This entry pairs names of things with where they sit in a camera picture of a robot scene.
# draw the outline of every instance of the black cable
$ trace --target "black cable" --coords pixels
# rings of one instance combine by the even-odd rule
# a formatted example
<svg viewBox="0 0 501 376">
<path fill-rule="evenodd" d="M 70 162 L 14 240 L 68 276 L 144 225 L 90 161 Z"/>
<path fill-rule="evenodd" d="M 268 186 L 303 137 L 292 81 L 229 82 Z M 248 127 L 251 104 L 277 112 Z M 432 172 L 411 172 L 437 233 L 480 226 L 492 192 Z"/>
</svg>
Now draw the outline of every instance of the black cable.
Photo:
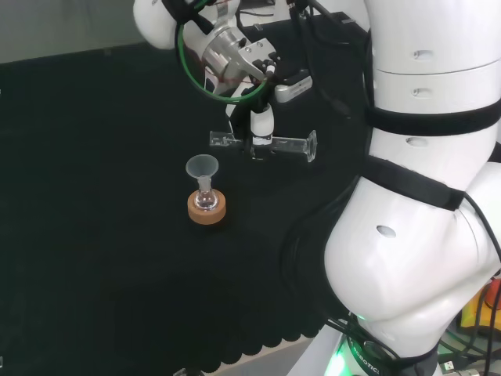
<svg viewBox="0 0 501 376">
<path fill-rule="evenodd" d="M 452 353 L 452 354 L 448 354 L 448 355 L 452 355 L 452 356 L 456 357 L 456 354 L 459 352 L 459 349 L 455 348 L 454 346 L 450 345 L 449 343 L 445 342 L 444 340 L 440 340 L 438 343 Z M 469 353 L 465 354 L 464 357 L 468 358 L 469 360 L 477 359 L 477 355 L 469 354 Z"/>
<path fill-rule="evenodd" d="M 492 231 L 491 225 L 489 225 L 487 218 L 485 218 L 484 213 L 480 209 L 480 207 L 477 205 L 475 200 L 471 198 L 471 196 L 468 193 L 464 194 L 466 200 L 470 203 L 470 205 L 473 207 L 473 209 L 477 212 L 478 218 L 480 218 L 482 224 L 484 225 L 485 231 L 487 231 L 487 234 L 491 238 L 492 244 L 494 244 L 494 248 L 496 250 L 496 253 L 498 254 L 499 260 L 501 261 L 501 247 L 499 246 L 499 242 L 496 239 L 496 235 L 494 234 L 494 231 Z M 494 331 L 495 331 L 495 325 L 496 325 L 496 312 L 497 312 L 497 307 L 499 304 L 499 300 L 501 299 L 501 288 L 498 288 L 498 291 L 496 293 L 496 299 L 494 300 L 494 305 L 492 306 L 492 312 L 491 312 L 491 321 L 489 324 L 489 333 L 488 333 L 488 341 L 487 341 L 487 355 L 485 357 L 485 369 L 484 369 L 484 374 L 488 375 L 491 367 L 491 355 L 492 355 L 492 343 L 494 341 Z"/>
<path fill-rule="evenodd" d="M 351 33 L 348 33 L 345 28 L 344 24 L 340 22 L 336 17 L 327 10 L 325 6 L 320 4 L 317 0 L 307 0 L 308 4 L 315 8 L 316 10 L 319 11 L 319 13 L 322 16 L 325 16 L 331 23 L 334 25 L 346 38 L 347 41 L 349 41 L 349 45 L 352 47 L 353 52 L 357 55 L 357 57 L 360 59 L 360 61 L 365 62 L 365 53 L 362 53 L 359 49 L 356 48 L 356 40 L 353 38 L 353 35 Z"/>
<path fill-rule="evenodd" d="M 243 33 L 243 24 L 242 24 L 242 18 L 240 17 L 240 13 L 242 11 L 240 10 L 240 8 L 238 8 L 236 10 L 236 13 L 235 13 L 235 17 L 236 17 L 236 27 L 238 27 L 240 29 L 240 31 L 242 31 Z"/>
<path fill-rule="evenodd" d="M 317 94 L 326 101 L 331 107 L 338 113 L 343 114 L 345 117 L 349 118 L 351 116 L 351 111 L 349 107 L 343 103 L 340 99 L 336 97 L 332 97 L 329 93 L 327 93 L 323 87 L 320 85 L 320 79 L 316 73 L 316 70 L 312 64 L 312 56 L 309 51 L 309 40 L 308 33 L 305 32 L 305 29 L 301 26 L 301 20 L 299 17 L 299 13 L 295 6 L 290 8 L 290 18 L 292 20 L 293 27 L 296 31 L 298 38 L 301 41 L 303 48 L 303 59 L 305 61 L 305 65 L 308 68 L 310 75 L 313 80 L 313 88 L 316 90 Z"/>
<path fill-rule="evenodd" d="M 280 265 L 282 266 L 282 277 L 286 281 L 286 285 L 292 290 L 294 294 L 298 293 L 297 290 L 301 290 L 301 293 L 307 295 L 308 297 L 312 296 L 310 291 L 306 290 L 305 284 L 301 282 L 296 283 L 296 280 L 298 280 L 296 268 L 297 246 L 299 245 L 300 239 L 303 236 L 305 224 L 308 223 L 308 221 L 310 221 L 311 219 L 317 218 L 320 215 L 328 213 L 329 216 L 331 216 L 332 212 L 338 212 L 342 207 L 341 205 L 345 204 L 353 194 L 358 181 L 359 177 L 356 176 L 348 185 L 348 187 L 338 197 L 336 197 L 336 199 L 328 202 L 327 204 L 322 204 L 310 211 L 308 214 L 300 217 L 299 220 L 297 220 L 287 232 L 286 240 L 283 243 L 280 255 Z M 360 326 L 356 317 L 350 316 L 347 323 L 343 323 L 339 320 L 335 320 L 329 317 L 329 314 L 324 312 L 323 307 L 318 302 L 313 302 L 313 305 L 316 307 L 317 311 L 326 318 L 327 326 L 332 327 L 340 333 L 346 334 L 358 343 L 364 343 L 366 341 L 372 342 L 378 345 L 381 349 L 385 350 L 382 353 L 389 353 L 395 359 L 399 359 L 399 356 L 395 351 L 390 349 L 379 339 L 371 335 L 365 328 Z"/>
<path fill-rule="evenodd" d="M 240 10 L 240 14 L 249 14 L 251 16 L 257 16 L 257 17 L 273 17 L 273 16 L 275 16 L 273 13 L 258 14 L 258 13 L 248 12 L 246 10 Z"/>
<path fill-rule="evenodd" d="M 319 33 L 317 31 L 317 27 L 315 25 L 315 22 L 311 16 L 311 14 L 308 12 L 305 12 L 304 15 L 306 17 L 306 20 L 308 21 L 308 26 L 310 28 L 310 31 L 312 33 L 313 38 L 320 45 L 324 45 L 326 47 L 334 48 L 334 49 L 338 49 L 340 47 L 350 47 L 350 42 L 334 42 L 334 41 L 331 41 L 330 39 L 326 38 L 324 35 L 322 35 L 321 33 Z"/>
<path fill-rule="evenodd" d="M 465 341 L 464 339 L 462 339 L 461 337 L 459 337 L 458 335 L 456 335 L 456 333 L 454 333 L 450 329 L 446 329 L 445 333 L 447 333 L 448 335 L 450 335 L 452 337 L 452 339 L 454 339 L 455 341 L 459 342 L 461 345 L 468 346 L 469 342 Z M 484 355 L 484 356 L 487 354 L 487 352 L 485 350 L 482 350 L 482 349 L 480 349 L 480 348 L 478 348 L 477 346 L 474 346 L 474 345 L 472 345 L 470 347 L 470 350 L 475 351 L 476 353 L 479 353 L 479 354 Z M 459 353 L 461 350 L 460 349 L 454 349 L 454 351 L 455 351 L 455 353 Z"/>
<path fill-rule="evenodd" d="M 488 293 L 489 286 L 484 286 L 480 293 L 480 297 L 478 298 L 478 308 L 477 308 L 477 313 L 475 315 L 475 325 L 473 328 L 473 334 L 470 336 L 470 341 L 467 343 L 465 348 L 458 352 L 455 356 L 455 358 L 460 358 L 461 356 L 464 356 L 465 354 L 472 349 L 473 345 L 475 344 L 475 341 L 477 340 L 478 336 L 478 328 L 480 327 L 480 318 L 481 318 L 481 312 L 484 308 L 485 304 L 485 296 Z"/>
<path fill-rule="evenodd" d="M 446 331 L 449 335 L 451 335 L 452 337 L 454 337 L 454 339 L 456 341 L 458 341 L 459 343 L 461 343 L 462 345 L 468 345 L 468 342 L 464 341 L 462 338 L 456 336 L 453 332 L 451 332 L 450 330 L 447 330 Z M 448 345 L 449 347 L 445 346 L 443 343 L 443 341 L 441 341 L 441 345 L 443 345 L 444 347 L 446 347 L 448 350 L 450 350 L 452 352 L 452 354 L 456 354 L 459 352 L 458 349 L 450 346 L 449 344 L 445 343 L 446 345 Z M 487 352 L 483 349 L 479 349 L 478 347 L 476 346 L 471 346 L 471 350 L 477 352 L 477 353 L 480 353 L 481 355 L 474 355 L 474 354 L 467 354 L 465 355 L 465 357 L 467 359 L 469 359 L 469 362 L 466 364 L 466 367 L 470 366 L 470 364 L 472 363 L 475 363 L 475 362 L 478 362 L 478 361 L 481 361 L 481 360 L 485 360 L 486 356 L 487 356 Z M 491 358 L 495 359 L 495 360 L 501 360 L 501 349 L 496 349 L 494 351 L 491 352 Z"/>
</svg>

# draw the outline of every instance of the wire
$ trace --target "wire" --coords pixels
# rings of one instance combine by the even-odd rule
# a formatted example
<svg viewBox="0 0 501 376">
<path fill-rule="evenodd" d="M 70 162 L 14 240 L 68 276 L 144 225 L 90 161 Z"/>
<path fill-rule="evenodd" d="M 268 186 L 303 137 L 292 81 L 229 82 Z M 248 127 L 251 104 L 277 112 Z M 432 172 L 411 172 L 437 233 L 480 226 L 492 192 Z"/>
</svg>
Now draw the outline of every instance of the wire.
<svg viewBox="0 0 501 376">
<path fill-rule="evenodd" d="M 492 244 L 494 244 L 494 248 L 498 254 L 499 260 L 501 261 L 501 247 L 499 246 L 499 242 L 496 239 L 496 235 L 494 234 L 494 231 L 492 231 L 491 225 L 489 225 L 487 218 L 485 218 L 484 213 L 480 209 L 480 207 L 477 205 L 475 200 L 471 198 L 471 196 L 465 192 L 464 194 L 466 200 L 470 203 L 470 205 L 473 207 L 473 209 L 477 212 L 478 218 L 480 218 L 482 224 L 484 225 L 485 231 L 487 231 L 487 234 L 491 238 Z M 491 355 L 492 355 L 492 343 L 494 341 L 494 331 L 495 331 L 495 325 L 496 325 L 496 312 L 497 312 L 497 307 L 499 304 L 499 300 L 501 299 L 501 288 L 498 288 L 498 291 L 496 293 L 496 299 L 494 300 L 494 305 L 492 306 L 492 312 L 491 312 L 491 321 L 489 324 L 489 333 L 488 333 L 488 341 L 487 341 L 487 355 L 485 357 L 485 369 L 484 369 L 484 375 L 488 375 L 491 367 Z"/>
<path fill-rule="evenodd" d="M 245 35 L 245 37 L 247 37 L 247 35 L 245 34 L 245 31 L 243 30 L 242 17 L 240 16 L 240 12 L 242 12 L 242 11 L 240 10 L 240 7 L 239 7 L 235 13 L 236 27 L 238 27 L 239 30 L 242 31 L 243 35 Z"/>
<path fill-rule="evenodd" d="M 338 28 L 341 31 L 341 33 L 350 42 L 350 46 L 352 47 L 353 51 L 356 53 L 358 58 L 362 62 L 364 62 L 366 59 L 365 53 L 361 53 L 361 51 L 356 48 L 356 40 L 353 38 L 353 36 L 350 33 L 346 32 L 346 30 L 344 28 L 344 24 L 342 22 L 340 22 L 339 20 L 337 20 L 336 17 L 331 12 L 329 12 L 329 10 L 327 10 L 327 8 L 325 6 L 320 4 L 317 0 L 307 0 L 307 2 L 311 7 L 318 10 L 321 15 L 325 16 L 332 23 L 332 25 L 334 25 L 336 28 Z"/>
<path fill-rule="evenodd" d="M 304 15 L 306 17 L 306 20 L 308 21 L 308 26 L 310 28 L 310 31 L 312 33 L 313 38 L 320 44 L 324 45 L 329 48 L 334 48 L 338 49 L 340 47 L 350 47 L 350 42 L 333 42 L 330 39 L 326 38 L 324 35 L 320 34 L 317 31 L 315 22 L 312 17 L 313 14 L 313 7 L 310 6 L 310 13 L 304 12 Z"/>
<path fill-rule="evenodd" d="M 448 351 L 450 351 L 453 355 L 456 355 L 458 352 L 459 352 L 459 349 L 455 348 L 454 346 L 450 345 L 449 343 L 443 341 L 443 340 L 440 340 L 438 342 L 440 345 L 442 345 L 443 347 L 445 347 Z M 474 357 L 476 357 L 475 355 L 473 354 L 466 354 L 465 357 L 467 357 L 468 359 L 473 359 Z"/>
<path fill-rule="evenodd" d="M 178 53 L 179 61 L 182 65 L 183 70 L 185 71 L 186 76 L 189 78 L 191 83 L 200 90 L 205 96 L 208 96 L 211 99 L 216 99 L 219 102 L 227 103 L 227 104 L 239 104 L 248 100 L 253 100 L 258 97 L 260 93 L 263 92 L 265 87 L 267 86 L 268 80 L 265 79 L 253 92 L 246 94 L 245 96 L 237 96 L 235 98 L 229 98 L 226 96 L 219 96 L 206 90 L 191 74 L 189 71 L 188 65 L 186 63 L 186 56 L 184 51 L 184 41 L 182 38 L 184 25 L 179 25 L 176 27 L 176 36 L 175 36 L 175 49 Z"/>
<path fill-rule="evenodd" d="M 292 227 L 287 231 L 285 241 L 283 242 L 282 250 L 280 253 L 280 265 L 282 271 L 282 277 L 286 282 L 286 285 L 292 290 L 293 293 L 298 294 L 298 290 L 301 289 L 301 292 L 306 296 L 313 297 L 313 305 L 326 318 L 325 324 L 333 329 L 339 331 L 347 335 L 350 338 L 353 338 L 358 343 L 364 342 L 372 342 L 378 345 L 381 349 L 386 350 L 382 351 L 382 353 L 386 356 L 391 354 L 395 359 L 400 359 L 398 354 L 390 349 L 383 342 L 375 338 L 371 335 L 366 329 L 364 329 L 358 322 L 355 316 L 350 316 L 348 318 L 348 322 L 344 323 L 339 320 L 335 320 L 329 317 L 329 314 L 325 312 L 325 309 L 319 303 L 318 299 L 314 299 L 314 295 L 307 291 L 305 288 L 305 284 L 300 281 L 296 281 L 298 279 L 297 273 L 297 247 L 300 243 L 301 238 L 304 236 L 305 225 L 313 218 L 317 218 L 321 215 L 329 215 L 332 216 L 333 212 L 339 212 L 342 209 L 342 205 L 346 204 L 348 200 L 351 198 L 356 185 L 359 182 L 359 177 L 356 176 L 351 183 L 337 196 L 333 201 L 329 201 L 326 204 L 322 204 L 317 208 L 314 208 L 306 215 L 297 220 Z"/>
<path fill-rule="evenodd" d="M 257 17 L 273 17 L 275 14 L 273 13 L 264 13 L 264 14 L 258 14 L 258 13 L 253 13 L 253 12 L 248 12 L 246 10 L 240 10 L 241 14 L 249 14 L 251 16 L 257 16 Z"/>
<path fill-rule="evenodd" d="M 475 325 L 473 328 L 473 334 L 470 337 L 470 341 L 467 343 L 467 345 L 465 346 L 465 348 L 463 350 L 461 350 L 460 352 L 458 352 L 456 354 L 455 358 L 459 358 L 461 356 L 466 355 L 468 353 L 468 351 L 470 351 L 470 349 L 473 348 L 475 341 L 477 340 L 478 328 L 480 327 L 481 312 L 484 308 L 485 296 L 487 295 L 488 289 L 489 289 L 488 285 L 484 286 L 484 288 L 482 289 L 482 291 L 480 293 L 480 297 L 478 298 L 478 308 L 477 308 L 477 313 L 475 315 Z"/>
<path fill-rule="evenodd" d="M 454 339 L 455 341 L 459 342 L 461 345 L 468 346 L 469 342 L 466 342 L 460 336 L 456 335 L 456 333 L 454 333 L 453 331 L 450 331 L 449 329 L 446 329 L 445 333 L 447 333 L 449 336 L 452 337 L 452 339 Z M 485 350 L 482 350 L 482 349 L 480 349 L 480 348 L 478 348 L 477 346 L 474 346 L 474 345 L 472 345 L 470 347 L 470 349 L 472 351 L 475 351 L 476 353 L 479 353 L 479 354 L 484 355 L 484 356 L 487 354 L 487 352 Z M 460 351 L 461 350 L 459 350 L 459 349 L 454 349 L 455 353 L 459 353 Z"/>
<path fill-rule="evenodd" d="M 343 103 L 340 99 L 336 97 L 332 97 L 329 93 L 327 93 L 322 86 L 320 86 L 320 79 L 316 73 L 316 70 L 312 64 L 312 56 L 309 51 L 309 43 L 308 43 L 308 36 L 307 33 L 305 33 L 304 28 L 301 26 L 301 20 L 299 17 L 299 13 L 297 12 L 297 9 L 295 7 L 290 8 L 290 18 L 292 20 L 292 24 L 294 29 L 296 30 L 297 36 L 301 41 L 302 48 L 304 51 L 303 58 L 305 61 L 305 65 L 308 68 L 308 71 L 310 75 L 312 76 L 313 80 L 313 88 L 316 90 L 317 94 L 328 104 L 331 105 L 331 107 L 338 113 L 343 114 L 345 117 L 349 118 L 351 115 L 351 111 L 349 107 Z"/>
</svg>

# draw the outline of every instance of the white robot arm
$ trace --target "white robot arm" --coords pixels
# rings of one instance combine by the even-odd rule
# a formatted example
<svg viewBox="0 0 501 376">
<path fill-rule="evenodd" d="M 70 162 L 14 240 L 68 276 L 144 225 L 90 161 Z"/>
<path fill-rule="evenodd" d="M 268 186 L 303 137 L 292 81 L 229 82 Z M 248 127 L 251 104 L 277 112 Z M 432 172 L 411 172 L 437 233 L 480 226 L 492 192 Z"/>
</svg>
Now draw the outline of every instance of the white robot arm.
<svg viewBox="0 0 501 376">
<path fill-rule="evenodd" d="M 412 364 L 432 359 L 447 326 L 501 267 L 501 164 L 488 163 L 501 118 L 501 0 L 365 1 L 370 169 L 330 235 L 325 269 L 363 330 Z M 172 48 L 175 22 L 160 1 L 136 0 L 135 19 L 150 43 Z M 197 38 L 212 38 L 195 48 L 210 61 L 214 36 L 193 45 Z M 351 374 L 385 373 L 364 346 L 343 345 Z M 423 374 L 442 371 L 435 361 Z"/>
<path fill-rule="evenodd" d="M 269 104 L 271 94 L 275 95 L 277 102 L 283 103 L 310 89 L 312 79 L 308 72 L 300 70 L 292 77 L 278 79 L 277 71 L 281 62 L 273 45 L 266 38 L 252 43 L 237 27 L 236 12 L 240 0 L 216 2 L 202 8 L 200 16 L 205 16 L 211 22 L 209 32 L 202 31 L 193 22 L 196 21 L 194 18 L 176 22 L 166 8 L 180 5 L 190 7 L 184 0 L 135 0 L 134 18 L 139 31 L 151 45 L 159 49 L 173 49 L 178 38 L 177 42 L 189 47 L 204 66 L 204 85 L 198 89 L 211 98 L 228 104 L 226 115 L 230 132 L 212 132 L 211 145 L 242 148 L 246 140 L 241 134 L 234 134 L 233 130 L 235 127 L 239 128 L 238 123 L 247 121 L 250 122 L 252 157 L 256 157 L 259 148 L 265 148 L 268 151 L 306 154 L 308 162 L 313 161 L 316 133 L 312 132 L 307 139 L 274 137 L 274 116 Z M 186 53 L 183 46 L 179 47 L 177 44 L 177 48 L 179 55 Z M 187 66 L 183 66 L 190 77 Z M 231 97 L 221 97 L 222 93 L 229 90 L 234 90 Z M 261 94 L 259 100 L 255 100 L 258 96 L 254 94 L 258 90 L 261 90 Z M 245 96 L 254 96 L 252 106 L 236 109 L 237 105 L 250 102 L 243 100 Z"/>
</svg>

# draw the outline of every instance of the black fabric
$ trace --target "black fabric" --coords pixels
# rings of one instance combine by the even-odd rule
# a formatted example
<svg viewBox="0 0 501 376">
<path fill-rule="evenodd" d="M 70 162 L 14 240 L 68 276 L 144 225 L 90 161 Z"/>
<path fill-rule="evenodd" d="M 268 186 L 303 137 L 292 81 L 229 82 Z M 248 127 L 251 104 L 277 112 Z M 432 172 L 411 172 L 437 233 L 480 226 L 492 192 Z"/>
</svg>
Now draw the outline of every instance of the black fabric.
<svg viewBox="0 0 501 376">
<path fill-rule="evenodd" d="M 387 190 L 452 212 L 464 199 L 461 190 L 373 156 L 367 157 L 362 176 Z"/>
<path fill-rule="evenodd" d="M 453 114 L 401 114 L 369 107 L 368 125 L 410 136 L 455 136 L 492 127 L 501 118 L 501 100 L 478 110 Z"/>
<path fill-rule="evenodd" d="M 296 56 L 287 23 L 263 29 L 249 34 Z M 225 106 L 186 84 L 173 52 L 136 45 L 0 66 L 4 375 L 212 371 L 317 333 L 318 316 L 280 279 L 279 249 L 295 219 L 349 184 L 367 130 L 353 58 L 313 51 L 356 116 L 336 117 L 312 90 L 273 108 L 281 136 L 316 129 L 312 164 L 210 149 L 209 132 L 227 131 Z M 219 160 L 220 226 L 188 219 L 196 154 Z"/>
</svg>

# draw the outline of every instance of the screw hole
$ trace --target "screw hole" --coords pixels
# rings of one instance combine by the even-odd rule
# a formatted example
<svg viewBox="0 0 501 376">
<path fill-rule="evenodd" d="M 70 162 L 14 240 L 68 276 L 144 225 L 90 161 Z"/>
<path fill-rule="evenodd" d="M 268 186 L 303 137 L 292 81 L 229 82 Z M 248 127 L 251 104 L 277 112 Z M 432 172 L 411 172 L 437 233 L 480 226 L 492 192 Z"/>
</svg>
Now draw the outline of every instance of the screw hole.
<svg viewBox="0 0 501 376">
<path fill-rule="evenodd" d="M 377 231 L 388 239 L 395 239 L 397 237 L 397 233 L 388 226 L 378 226 Z"/>
<path fill-rule="evenodd" d="M 428 141 L 421 137 L 409 137 L 405 140 L 410 146 L 415 147 L 426 147 L 428 146 Z"/>
</svg>

